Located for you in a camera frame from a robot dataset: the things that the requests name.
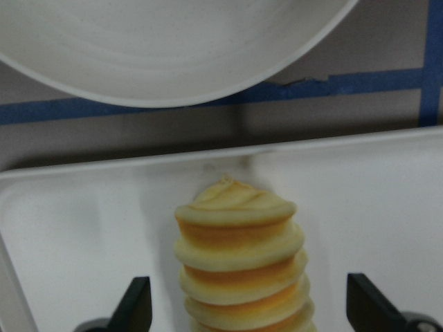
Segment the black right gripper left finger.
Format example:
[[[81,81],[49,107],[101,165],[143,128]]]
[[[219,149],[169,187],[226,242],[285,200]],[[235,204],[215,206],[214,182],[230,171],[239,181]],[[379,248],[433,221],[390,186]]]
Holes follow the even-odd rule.
[[[108,331],[148,332],[152,325],[152,296],[149,277],[135,277],[107,325]]]

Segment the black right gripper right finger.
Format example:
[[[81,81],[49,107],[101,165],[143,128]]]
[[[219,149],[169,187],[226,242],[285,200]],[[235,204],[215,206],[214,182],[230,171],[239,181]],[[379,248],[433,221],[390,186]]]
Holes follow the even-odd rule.
[[[415,325],[363,273],[349,273],[346,315],[353,331],[415,331]]]

